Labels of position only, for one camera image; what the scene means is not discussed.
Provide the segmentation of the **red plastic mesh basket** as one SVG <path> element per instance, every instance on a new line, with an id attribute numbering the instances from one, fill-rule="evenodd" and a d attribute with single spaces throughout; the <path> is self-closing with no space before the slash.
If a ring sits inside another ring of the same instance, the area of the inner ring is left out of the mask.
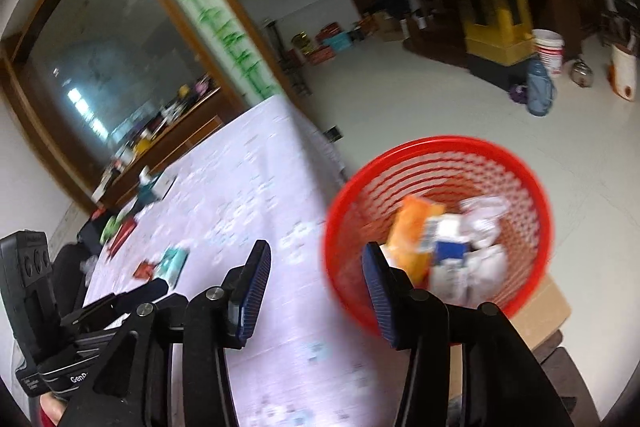
<path id="1" fill-rule="evenodd" d="M 330 287 L 347 316 L 376 334 L 361 268 L 370 242 L 414 285 L 459 305 L 491 300 L 515 317 L 547 271 L 552 210 L 536 174 L 510 150 L 468 136 L 432 136 L 362 167 L 326 217 Z"/>

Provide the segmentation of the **orange snack packet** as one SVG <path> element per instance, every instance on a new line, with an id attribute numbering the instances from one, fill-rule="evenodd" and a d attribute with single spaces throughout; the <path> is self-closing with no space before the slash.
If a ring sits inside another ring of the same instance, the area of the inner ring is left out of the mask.
<path id="1" fill-rule="evenodd" d="M 428 220 L 445 213 L 446 206 L 424 197 L 408 195 L 396 212 L 384 254 L 393 268 L 404 271 L 414 286 L 420 286 L 431 265 L 434 247 L 428 245 Z"/>

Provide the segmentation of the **wooden cabinet with glass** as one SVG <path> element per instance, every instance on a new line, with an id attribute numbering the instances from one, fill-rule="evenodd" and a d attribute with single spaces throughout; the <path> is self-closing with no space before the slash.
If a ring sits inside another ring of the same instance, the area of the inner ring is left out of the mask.
<path id="1" fill-rule="evenodd" d="M 227 0 L 280 82 L 236 0 Z M 28 139 L 82 207 L 124 205 L 144 167 L 165 168 L 250 106 L 176 0 L 15 0 L 2 88 Z"/>

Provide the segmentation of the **bamboo painted pillar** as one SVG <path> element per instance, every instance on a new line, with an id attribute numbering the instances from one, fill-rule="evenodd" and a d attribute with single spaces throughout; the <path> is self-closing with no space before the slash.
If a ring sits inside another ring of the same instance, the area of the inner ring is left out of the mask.
<path id="1" fill-rule="evenodd" d="M 176 1 L 246 105 L 253 107 L 282 93 L 264 54 L 227 0 Z"/>

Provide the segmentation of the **white orange appliance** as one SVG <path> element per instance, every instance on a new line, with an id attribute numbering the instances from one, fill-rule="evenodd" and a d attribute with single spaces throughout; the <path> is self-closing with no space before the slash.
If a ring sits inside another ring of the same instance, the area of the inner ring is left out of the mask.
<path id="1" fill-rule="evenodd" d="M 608 66 L 608 82 L 613 92 L 625 101 L 633 102 L 637 91 L 636 57 L 626 46 L 614 43 Z"/>

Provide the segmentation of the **white paper trash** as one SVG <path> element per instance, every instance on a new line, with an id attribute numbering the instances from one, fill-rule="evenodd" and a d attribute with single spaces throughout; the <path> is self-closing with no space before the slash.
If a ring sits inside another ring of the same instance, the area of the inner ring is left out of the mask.
<path id="1" fill-rule="evenodd" d="M 475 196 L 462 200 L 457 213 L 428 220 L 426 238 L 434 247 L 428 291 L 444 303 L 469 308 L 498 293 L 508 271 L 500 219 L 509 209 L 502 196 Z"/>

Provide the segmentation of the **teal tissue box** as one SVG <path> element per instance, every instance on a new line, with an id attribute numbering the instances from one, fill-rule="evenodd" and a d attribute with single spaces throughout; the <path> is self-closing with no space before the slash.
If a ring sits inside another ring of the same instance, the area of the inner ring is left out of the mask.
<path id="1" fill-rule="evenodd" d="M 137 203 L 145 207 L 163 200 L 176 179 L 175 173 L 163 171 L 152 174 L 148 167 L 144 167 L 139 173 Z"/>

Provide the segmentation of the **green cloth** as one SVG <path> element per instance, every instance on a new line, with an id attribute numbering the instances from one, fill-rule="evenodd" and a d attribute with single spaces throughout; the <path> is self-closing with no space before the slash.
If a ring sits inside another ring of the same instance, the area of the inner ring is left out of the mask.
<path id="1" fill-rule="evenodd" d="M 118 232 L 120 220 L 116 216 L 109 217 L 100 236 L 100 243 L 106 245 Z"/>

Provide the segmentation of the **cardboard box under basket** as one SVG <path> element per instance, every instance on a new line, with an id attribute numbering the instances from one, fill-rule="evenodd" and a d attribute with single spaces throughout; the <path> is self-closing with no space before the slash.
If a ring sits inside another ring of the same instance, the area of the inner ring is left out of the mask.
<path id="1" fill-rule="evenodd" d="M 521 309 L 510 318 L 512 325 L 534 351 L 548 340 L 570 317 L 572 309 L 561 289 L 550 275 L 542 278 Z M 449 399 L 457 399 L 462 395 L 462 347 L 452 345 L 450 348 Z"/>

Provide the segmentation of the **red flat package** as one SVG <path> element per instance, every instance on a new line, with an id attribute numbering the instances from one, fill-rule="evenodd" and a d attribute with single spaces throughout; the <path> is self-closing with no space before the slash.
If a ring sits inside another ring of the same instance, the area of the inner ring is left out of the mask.
<path id="1" fill-rule="evenodd" d="M 122 221 L 117 232 L 106 245 L 108 259 L 112 259 L 118 253 L 135 228 L 137 228 L 137 221 L 134 217 L 128 217 Z"/>

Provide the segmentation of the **dark red snack packet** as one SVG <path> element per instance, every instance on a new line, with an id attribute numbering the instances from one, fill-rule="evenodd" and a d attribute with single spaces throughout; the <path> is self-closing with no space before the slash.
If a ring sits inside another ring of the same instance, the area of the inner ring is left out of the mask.
<path id="1" fill-rule="evenodd" d="M 156 263 L 149 262 L 148 260 L 143 260 L 139 263 L 137 269 L 134 270 L 134 274 L 132 274 L 132 276 L 136 280 L 145 282 L 152 281 L 155 277 L 156 267 Z"/>

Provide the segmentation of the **teal snack packet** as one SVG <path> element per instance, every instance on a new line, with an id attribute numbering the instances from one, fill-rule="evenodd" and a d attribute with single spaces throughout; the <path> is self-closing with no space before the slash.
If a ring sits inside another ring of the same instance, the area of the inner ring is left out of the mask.
<path id="1" fill-rule="evenodd" d="M 190 251 L 183 247 L 170 247 L 163 254 L 160 262 L 155 265 L 154 277 L 167 283 L 170 289 L 174 289 L 178 283 L 182 269 L 186 264 Z"/>

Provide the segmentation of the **metal kettle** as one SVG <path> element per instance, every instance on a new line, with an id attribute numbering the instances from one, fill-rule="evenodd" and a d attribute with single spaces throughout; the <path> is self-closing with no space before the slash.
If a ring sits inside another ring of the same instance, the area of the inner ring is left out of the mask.
<path id="1" fill-rule="evenodd" d="M 570 80 L 578 87 L 590 88 L 593 84 L 592 69 L 582 58 L 576 58 L 570 69 Z"/>

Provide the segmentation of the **floral lilac bed sheet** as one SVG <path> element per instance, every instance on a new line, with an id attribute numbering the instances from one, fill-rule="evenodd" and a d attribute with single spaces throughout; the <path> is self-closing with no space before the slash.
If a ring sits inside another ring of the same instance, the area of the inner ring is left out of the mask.
<path id="1" fill-rule="evenodd" d="M 140 263 L 171 247 L 186 259 L 177 293 L 193 298 L 243 263 L 258 239 L 271 270 L 255 334 L 228 352 L 244 426 L 389 426 L 405 353 L 355 324 L 335 300 L 321 246 L 343 183 L 334 147 L 285 98 L 250 109 L 168 169 L 174 184 L 146 207 L 117 254 L 102 255 L 86 298 L 130 291 Z"/>

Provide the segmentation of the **white plastic bucket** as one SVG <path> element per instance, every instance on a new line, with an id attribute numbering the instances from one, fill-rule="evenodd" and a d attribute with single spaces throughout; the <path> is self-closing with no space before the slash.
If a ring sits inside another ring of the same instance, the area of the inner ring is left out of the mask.
<path id="1" fill-rule="evenodd" d="M 534 29 L 534 45 L 540 60 L 551 77 L 561 75 L 564 40 L 560 34 L 548 29 Z"/>

